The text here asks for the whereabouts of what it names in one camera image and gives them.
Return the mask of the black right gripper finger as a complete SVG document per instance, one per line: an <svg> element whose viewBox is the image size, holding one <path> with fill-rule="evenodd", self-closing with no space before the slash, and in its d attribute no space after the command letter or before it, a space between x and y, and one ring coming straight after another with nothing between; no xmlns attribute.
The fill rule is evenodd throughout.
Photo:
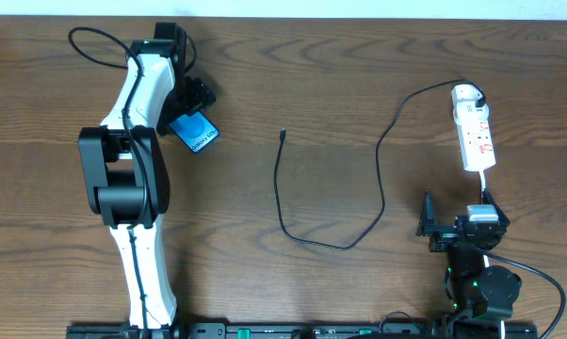
<svg viewBox="0 0 567 339"><path fill-rule="evenodd" d="M483 204L490 204L498 217L498 222L501 225L510 225L510 220L509 218L506 216L506 214L502 211L502 209L498 206L498 204L495 202L492 193L490 192L490 190L488 188L485 188L482 193L481 193L481 202Z"/></svg>
<svg viewBox="0 0 567 339"><path fill-rule="evenodd" d="M422 211L416 230L417 236L430 236L435 228L433 201L428 190L425 191Z"/></svg>

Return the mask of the blue Galaxy smartphone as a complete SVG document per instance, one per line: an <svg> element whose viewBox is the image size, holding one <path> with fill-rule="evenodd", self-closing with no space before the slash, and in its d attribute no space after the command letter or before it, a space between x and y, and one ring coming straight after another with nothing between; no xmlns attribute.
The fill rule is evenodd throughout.
<svg viewBox="0 0 567 339"><path fill-rule="evenodd" d="M219 129L201 111L182 115L170 123L170 129L193 153L200 153L219 137Z"/></svg>

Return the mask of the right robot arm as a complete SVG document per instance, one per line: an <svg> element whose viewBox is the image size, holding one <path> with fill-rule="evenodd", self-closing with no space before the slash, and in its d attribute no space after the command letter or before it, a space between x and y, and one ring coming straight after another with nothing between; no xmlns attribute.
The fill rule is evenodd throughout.
<svg viewBox="0 0 567 339"><path fill-rule="evenodd" d="M447 257L445 293L454 312L441 320L439 335L445 338L501 338L502 322L512 317L521 278L503 266L490 266L486 250L498 245L510 220L487 190L480 203L466 207L452 225L437 222L433 200L427 191L416 234L429 239L429 251Z"/></svg>

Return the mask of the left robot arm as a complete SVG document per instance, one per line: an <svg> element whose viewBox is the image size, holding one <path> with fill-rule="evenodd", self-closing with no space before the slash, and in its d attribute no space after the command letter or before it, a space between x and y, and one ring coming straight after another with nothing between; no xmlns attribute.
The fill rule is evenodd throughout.
<svg viewBox="0 0 567 339"><path fill-rule="evenodd" d="M177 136L199 153L220 135L204 111L213 91L189 75L193 39L176 23L158 23L148 40L124 46L127 71L119 97L78 148L91 211L117 244L130 298L127 323L70 326L75 338L179 338L178 303L167 273L163 220L170 178L158 142Z"/></svg>

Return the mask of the white power strip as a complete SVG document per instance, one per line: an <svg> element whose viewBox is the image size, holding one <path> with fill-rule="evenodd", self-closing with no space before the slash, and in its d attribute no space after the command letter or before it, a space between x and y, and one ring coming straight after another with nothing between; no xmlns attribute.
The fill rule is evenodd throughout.
<svg viewBox="0 0 567 339"><path fill-rule="evenodd" d="M456 123L463 168L485 171L495 165L489 125L490 109L482 93L473 85L461 84L451 91L453 120Z"/></svg>

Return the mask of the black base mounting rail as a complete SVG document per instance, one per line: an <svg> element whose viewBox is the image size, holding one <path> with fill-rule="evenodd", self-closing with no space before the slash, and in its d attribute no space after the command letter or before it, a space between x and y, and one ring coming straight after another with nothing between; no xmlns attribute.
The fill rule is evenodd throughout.
<svg viewBox="0 0 567 339"><path fill-rule="evenodd" d="M179 339L292 339L292 338L538 338L532 325L505 325L504 335L497 328L457 324L452 336L444 336L426 324L388 322L381 328L369 325L226 325L223 323L190 323L169 329L149 330L149 338ZM142 331L129 325L71 325L65 338L142 338Z"/></svg>

